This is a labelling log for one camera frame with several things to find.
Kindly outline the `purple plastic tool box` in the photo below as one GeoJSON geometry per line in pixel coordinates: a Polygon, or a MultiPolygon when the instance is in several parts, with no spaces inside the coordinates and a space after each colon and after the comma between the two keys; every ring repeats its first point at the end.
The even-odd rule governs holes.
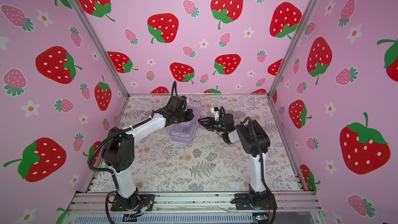
{"type": "Polygon", "coordinates": [[[194,117],[189,122],[172,124],[170,126],[168,135],[172,141],[191,144],[194,140],[196,130],[199,126],[198,119],[201,118],[202,108],[197,102],[189,102],[187,108],[193,110],[194,117]]]}

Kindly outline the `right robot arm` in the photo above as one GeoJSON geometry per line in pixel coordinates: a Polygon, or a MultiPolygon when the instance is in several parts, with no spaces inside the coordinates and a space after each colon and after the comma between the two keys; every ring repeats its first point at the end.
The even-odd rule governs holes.
{"type": "Polygon", "coordinates": [[[271,141],[257,120],[246,117],[235,124],[232,114],[226,113],[224,107],[211,110],[213,117],[200,118],[198,123],[210,132],[216,132],[223,141],[232,145],[240,143],[244,152],[250,157],[250,183],[247,201],[254,208],[259,208],[268,200],[275,200],[266,184],[265,162],[271,141]]]}

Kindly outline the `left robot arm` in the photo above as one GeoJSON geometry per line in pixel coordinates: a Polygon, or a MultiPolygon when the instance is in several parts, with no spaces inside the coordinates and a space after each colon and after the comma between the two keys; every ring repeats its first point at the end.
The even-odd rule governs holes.
{"type": "Polygon", "coordinates": [[[159,129],[189,122],[193,118],[194,113],[188,108],[187,97],[172,95],[165,107],[153,110],[142,122],[126,129],[113,129],[90,156],[88,167],[91,171],[110,173],[116,188],[116,199],[133,209],[139,202],[138,188],[130,172],[135,142],[159,129]]]}

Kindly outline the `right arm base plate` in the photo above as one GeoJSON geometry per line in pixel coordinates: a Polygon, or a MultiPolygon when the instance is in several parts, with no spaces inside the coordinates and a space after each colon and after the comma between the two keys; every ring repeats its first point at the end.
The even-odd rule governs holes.
{"type": "Polygon", "coordinates": [[[276,202],[273,199],[260,200],[255,202],[249,193],[235,194],[231,200],[237,210],[275,210],[278,209],[276,202]]]}

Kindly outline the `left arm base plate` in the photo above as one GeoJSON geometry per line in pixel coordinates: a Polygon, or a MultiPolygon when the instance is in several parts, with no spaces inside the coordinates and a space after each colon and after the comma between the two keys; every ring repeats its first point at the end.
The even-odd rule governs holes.
{"type": "Polygon", "coordinates": [[[108,203],[112,204],[113,212],[138,212],[141,209],[152,211],[155,195],[132,195],[128,199],[116,194],[108,203]]]}

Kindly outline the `aluminium frame rail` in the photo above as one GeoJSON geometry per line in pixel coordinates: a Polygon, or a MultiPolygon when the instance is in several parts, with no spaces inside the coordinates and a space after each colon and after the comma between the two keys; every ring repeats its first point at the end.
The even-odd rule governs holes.
{"type": "Polygon", "coordinates": [[[277,191],[277,208],[254,209],[232,203],[241,192],[154,192],[148,211],[110,210],[105,193],[76,194],[65,212],[63,224],[326,224],[316,196],[309,191],[277,191]]]}

